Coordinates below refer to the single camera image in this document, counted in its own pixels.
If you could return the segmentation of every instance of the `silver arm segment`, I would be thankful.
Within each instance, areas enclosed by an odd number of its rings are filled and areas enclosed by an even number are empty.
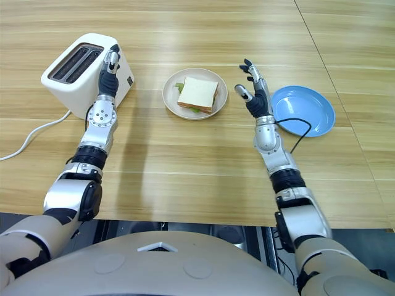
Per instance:
[[[102,169],[117,128],[118,50],[113,46],[104,58],[89,127],[70,163],[48,190],[43,215],[29,216],[0,234],[0,291],[58,256],[82,222],[99,212]]]
[[[292,155],[282,145],[267,84],[254,64],[249,60],[244,62],[240,68],[252,75],[247,79],[253,82],[256,93],[252,96],[240,84],[235,86],[235,91],[256,118],[254,147],[266,164],[276,194],[275,218],[281,244],[286,251],[296,254],[299,293],[394,295],[394,283],[371,273],[350,251],[331,240],[325,215],[306,187]]]

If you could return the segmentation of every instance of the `robot finger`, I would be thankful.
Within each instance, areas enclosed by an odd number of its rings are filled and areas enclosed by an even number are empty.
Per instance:
[[[241,84],[235,85],[235,91],[244,99],[246,103],[250,102],[254,96]]]

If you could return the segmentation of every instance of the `robotic hand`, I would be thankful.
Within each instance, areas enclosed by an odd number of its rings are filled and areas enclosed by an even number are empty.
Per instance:
[[[48,190],[44,213],[29,216],[0,236],[0,291],[15,278],[58,256],[84,221],[99,213],[102,169],[117,128],[118,45],[107,52],[89,127],[75,155]]]
[[[0,234],[2,295],[296,295],[284,279],[246,252],[191,232],[129,234],[48,262],[79,225],[99,211],[102,169],[117,127],[118,59],[114,46],[104,59],[99,95],[87,114],[89,127],[48,191],[44,214],[25,218]],[[256,119],[254,145],[276,194],[281,243],[295,252],[299,293],[394,295],[394,283],[371,273],[330,239],[330,228],[312,191],[283,148],[266,82],[255,65],[245,63],[241,69],[252,75],[248,80],[254,83],[255,96],[240,84],[235,89]]]
[[[316,203],[313,193],[305,185],[292,155],[283,147],[278,127],[272,115],[270,93],[257,67],[249,60],[240,68],[250,73],[255,96],[241,84],[236,92],[244,99],[246,107],[256,119],[254,147],[261,154],[267,167],[279,212],[275,214],[281,243],[288,252],[294,252],[304,240],[314,237],[331,237],[331,230]]]
[[[261,154],[276,194],[275,213],[281,244],[294,252],[301,295],[394,295],[395,285],[371,273],[341,244],[331,240],[331,229],[312,191],[306,187],[292,155],[285,151],[272,115],[267,84],[249,60],[240,69],[251,74],[255,96],[243,85],[235,91],[256,119],[254,147]]]

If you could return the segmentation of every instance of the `wooden table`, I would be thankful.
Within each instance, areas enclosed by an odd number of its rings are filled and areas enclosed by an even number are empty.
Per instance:
[[[0,153],[66,112],[40,84],[46,67],[79,36],[110,35],[136,81],[118,110],[98,218],[272,226],[274,193],[252,148],[254,120],[233,91],[246,83],[238,64],[247,57],[271,91],[308,86],[336,110],[333,130],[294,153],[331,226],[395,227],[394,6],[320,2],[3,0]],[[165,108],[162,85],[189,67],[227,83],[216,116],[188,121]],[[71,115],[0,163],[0,212],[42,212],[83,125]],[[286,147],[297,140],[282,135]]]

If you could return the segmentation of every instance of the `sandwich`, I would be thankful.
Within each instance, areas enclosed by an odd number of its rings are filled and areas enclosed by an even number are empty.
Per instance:
[[[180,87],[182,84],[177,84],[180,90],[177,101],[179,106],[192,108],[194,112],[212,113],[212,106],[218,91],[218,82],[186,77],[182,88]]]

